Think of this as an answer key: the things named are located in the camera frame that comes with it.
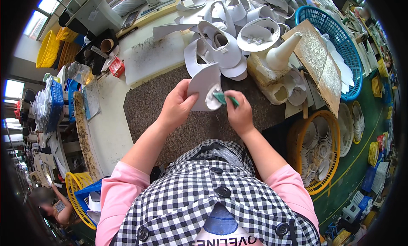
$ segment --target white tag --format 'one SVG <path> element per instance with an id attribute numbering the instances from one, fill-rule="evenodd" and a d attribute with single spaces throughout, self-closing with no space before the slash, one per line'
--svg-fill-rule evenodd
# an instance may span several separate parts
<path id="1" fill-rule="evenodd" d="M 89 14 L 88 20 L 94 21 L 95 18 L 96 18 L 96 15 L 98 14 L 98 12 L 99 12 L 98 10 L 92 11 L 92 12 Z"/>

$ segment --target green brush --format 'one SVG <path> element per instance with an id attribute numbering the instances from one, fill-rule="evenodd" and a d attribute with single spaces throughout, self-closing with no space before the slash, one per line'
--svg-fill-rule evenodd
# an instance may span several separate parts
<path id="1" fill-rule="evenodd" d="M 226 105 L 226 104 L 227 104 L 227 102 L 225 101 L 225 95 L 224 95 L 224 93 L 214 92 L 212 95 L 213 95 L 220 103 L 222 103 L 223 105 Z M 232 103 L 234 104 L 235 107 L 238 107 L 238 106 L 239 106 L 239 103 L 238 103 L 238 101 L 237 101 L 235 98 L 233 98 L 232 96 L 227 96 L 227 97 L 232 101 Z"/>

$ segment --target white cutting board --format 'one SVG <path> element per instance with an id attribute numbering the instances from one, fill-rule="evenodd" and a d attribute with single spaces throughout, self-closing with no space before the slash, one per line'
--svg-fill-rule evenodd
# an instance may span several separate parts
<path id="1" fill-rule="evenodd" d="M 158 41 L 154 41 L 153 37 L 148 38 L 144 43 L 125 50 L 126 85 L 133 85 L 182 63 L 184 48 L 181 33 L 176 31 Z"/>

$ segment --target red box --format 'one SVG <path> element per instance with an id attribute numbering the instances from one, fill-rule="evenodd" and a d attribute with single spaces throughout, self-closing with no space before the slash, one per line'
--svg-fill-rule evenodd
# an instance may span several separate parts
<path id="1" fill-rule="evenodd" d="M 109 65 L 109 70 L 115 77 L 120 77 L 120 75 L 125 71 L 125 64 L 115 56 L 115 59 L 112 61 L 112 63 Z"/>

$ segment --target green floor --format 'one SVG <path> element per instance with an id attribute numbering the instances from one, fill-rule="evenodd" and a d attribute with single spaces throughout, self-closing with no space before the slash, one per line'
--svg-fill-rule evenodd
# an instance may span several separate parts
<path id="1" fill-rule="evenodd" d="M 353 143 L 349 153 L 340 158 L 331 186 L 312 196 L 321 234 L 324 234 L 331 222 L 342 215 L 343 207 L 349 205 L 354 192 L 360 189 L 368 167 L 370 143 L 376 141 L 377 136 L 388 129 L 385 125 L 388 106 L 383 104 L 381 98 L 373 96 L 371 80 L 367 78 L 363 80 L 363 87 L 357 101 L 361 105 L 365 121 L 362 140 L 358 145 Z"/>

